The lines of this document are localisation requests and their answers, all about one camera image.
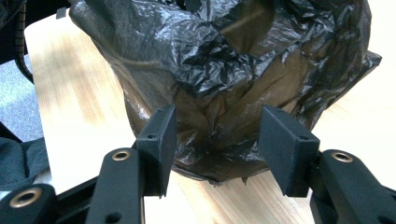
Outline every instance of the floor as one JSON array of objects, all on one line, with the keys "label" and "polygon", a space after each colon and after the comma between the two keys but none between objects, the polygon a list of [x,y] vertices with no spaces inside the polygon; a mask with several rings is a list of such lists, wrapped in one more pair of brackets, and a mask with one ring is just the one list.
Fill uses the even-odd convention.
[{"label": "floor", "polygon": [[35,87],[13,61],[0,65],[0,120],[23,142],[43,136]]}]

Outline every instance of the wooden table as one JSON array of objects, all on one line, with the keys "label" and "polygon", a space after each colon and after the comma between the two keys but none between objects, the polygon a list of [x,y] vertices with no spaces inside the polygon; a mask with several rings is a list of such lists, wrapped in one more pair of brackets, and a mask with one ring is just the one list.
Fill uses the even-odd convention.
[{"label": "wooden table", "polygon": [[[391,31],[384,24],[387,13],[379,13],[391,10],[388,5],[372,3],[371,50],[384,56],[381,66],[323,114],[314,134],[322,149],[355,154],[382,184],[396,189],[396,79],[390,72],[396,50],[381,39],[389,32],[390,41]],[[130,147],[134,135],[117,79],[69,18],[46,18],[25,33],[53,186],[61,193],[98,175],[107,152]],[[238,179],[217,188],[172,173],[167,195],[145,199],[147,223],[313,222],[308,199],[283,197],[270,172],[251,177],[246,186]]]}]

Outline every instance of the plastic bag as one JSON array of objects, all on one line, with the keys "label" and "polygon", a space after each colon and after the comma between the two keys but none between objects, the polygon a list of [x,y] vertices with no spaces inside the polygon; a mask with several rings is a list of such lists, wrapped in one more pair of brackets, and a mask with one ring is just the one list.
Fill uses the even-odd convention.
[{"label": "plastic bag", "polygon": [[76,0],[70,15],[124,90],[139,133],[177,106],[174,170],[213,183],[267,169],[256,144],[262,105],[312,129],[374,69],[366,0]]}]

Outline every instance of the black plastic bracket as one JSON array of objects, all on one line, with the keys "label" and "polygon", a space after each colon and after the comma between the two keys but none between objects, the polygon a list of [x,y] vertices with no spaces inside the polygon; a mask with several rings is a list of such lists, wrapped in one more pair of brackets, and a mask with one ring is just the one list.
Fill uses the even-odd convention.
[{"label": "black plastic bracket", "polygon": [[166,194],[176,125],[174,105],[157,110],[132,148],[109,152],[99,176],[58,197],[49,185],[14,190],[0,202],[0,224],[144,223],[143,197]]},{"label": "black plastic bracket", "polygon": [[396,200],[359,158],[340,150],[326,150],[319,170],[337,223],[396,223]]},{"label": "black plastic bracket", "polygon": [[258,143],[282,193],[306,197],[305,177],[309,162],[317,159],[319,140],[282,109],[265,105]]}]

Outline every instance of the light wood surface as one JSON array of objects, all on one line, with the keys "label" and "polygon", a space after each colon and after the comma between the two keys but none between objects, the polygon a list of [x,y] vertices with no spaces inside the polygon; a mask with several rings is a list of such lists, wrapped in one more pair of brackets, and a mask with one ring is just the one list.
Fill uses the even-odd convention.
[{"label": "light wood surface", "polygon": [[[383,15],[375,14],[387,10],[386,4],[372,3],[370,48],[384,56],[381,66],[323,114],[314,134],[321,149],[355,154],[382,184],[396,189],[396,89],[390,72],[396,49],[382,48],[386,41],[381,32],[391,31]],[[60,193],[98,175],[104,155],[129,147],[134,135],[118,81],[91,40],[68,18],[52,16],[32,24],[26,41],[53,185]],[[246,186],[235,179],[216,188],[172,173],[167,195],[145,199],[147,223],[313,222],[308,200],[283,197],[270,172],[251,177]]]}]

